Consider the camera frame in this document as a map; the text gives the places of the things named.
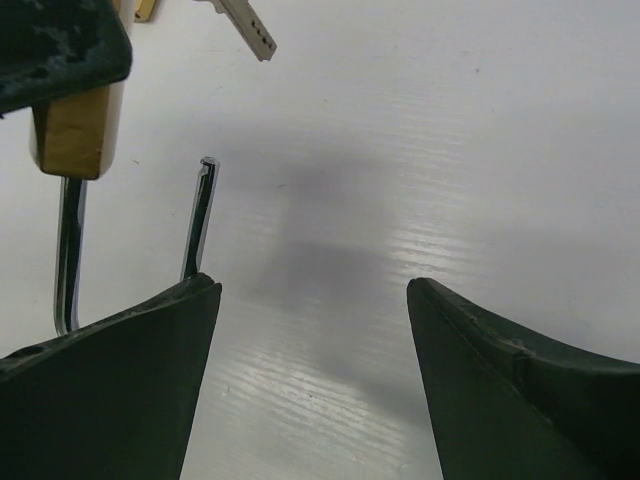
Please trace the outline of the small brass padlock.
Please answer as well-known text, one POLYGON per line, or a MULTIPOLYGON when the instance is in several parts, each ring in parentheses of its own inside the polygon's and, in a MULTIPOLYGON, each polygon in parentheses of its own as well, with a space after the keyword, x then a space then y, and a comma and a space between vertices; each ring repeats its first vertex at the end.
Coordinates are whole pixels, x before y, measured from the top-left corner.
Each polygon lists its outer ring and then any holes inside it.
POLYGON ((136 0, 134 21, 147 23, 153 20, 159 0, 136 0))

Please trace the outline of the large brass padlock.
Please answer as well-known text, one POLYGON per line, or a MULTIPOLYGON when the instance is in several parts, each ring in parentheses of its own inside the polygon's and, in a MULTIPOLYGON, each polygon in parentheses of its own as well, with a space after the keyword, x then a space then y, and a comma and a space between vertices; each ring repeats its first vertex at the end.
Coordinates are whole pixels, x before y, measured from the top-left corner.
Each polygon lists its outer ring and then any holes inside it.
POLYGON ((30 148, 41 172, 61 179, 53 297, 55 331, 79 328, 78 296, 88 183, 114 161, 123 101, 116 83, 32 108, 30 148))

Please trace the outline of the silver key bunch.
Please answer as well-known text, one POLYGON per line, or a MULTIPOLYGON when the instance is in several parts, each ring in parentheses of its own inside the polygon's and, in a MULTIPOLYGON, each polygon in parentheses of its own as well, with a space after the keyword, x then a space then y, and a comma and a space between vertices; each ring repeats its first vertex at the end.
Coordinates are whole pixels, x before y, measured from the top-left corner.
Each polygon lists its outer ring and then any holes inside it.
POLYGON ((258 61, 270 61, 277 44, 247 0, 208 0, 218 14, 224 14, 258 61))

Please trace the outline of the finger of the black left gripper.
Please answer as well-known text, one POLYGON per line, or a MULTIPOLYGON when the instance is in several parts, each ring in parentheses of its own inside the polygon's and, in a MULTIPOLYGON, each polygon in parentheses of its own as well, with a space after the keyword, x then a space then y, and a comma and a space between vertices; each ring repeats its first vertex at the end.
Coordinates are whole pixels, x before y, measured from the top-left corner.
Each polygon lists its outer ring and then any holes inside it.
POLYGON ((131 1, 3 1, 1 111, 126 79, 132 24, 131 1))

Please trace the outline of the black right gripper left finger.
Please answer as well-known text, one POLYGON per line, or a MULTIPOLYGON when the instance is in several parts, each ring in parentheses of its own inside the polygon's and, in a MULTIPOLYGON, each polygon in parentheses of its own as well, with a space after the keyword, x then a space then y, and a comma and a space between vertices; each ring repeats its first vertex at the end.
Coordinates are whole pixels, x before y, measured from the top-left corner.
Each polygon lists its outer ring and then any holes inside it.
POLYGON ((200 273, 4 357, 2 477, 179 478, 221 293, 200 273))

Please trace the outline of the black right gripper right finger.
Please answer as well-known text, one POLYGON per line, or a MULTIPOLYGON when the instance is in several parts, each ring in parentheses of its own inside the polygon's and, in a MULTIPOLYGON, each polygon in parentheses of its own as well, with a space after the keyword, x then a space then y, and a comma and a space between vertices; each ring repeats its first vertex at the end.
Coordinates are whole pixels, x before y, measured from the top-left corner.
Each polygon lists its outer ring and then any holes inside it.
POLYGON ((639 367, 416 278, 407 306, 447 479, 635 479, 639 367))

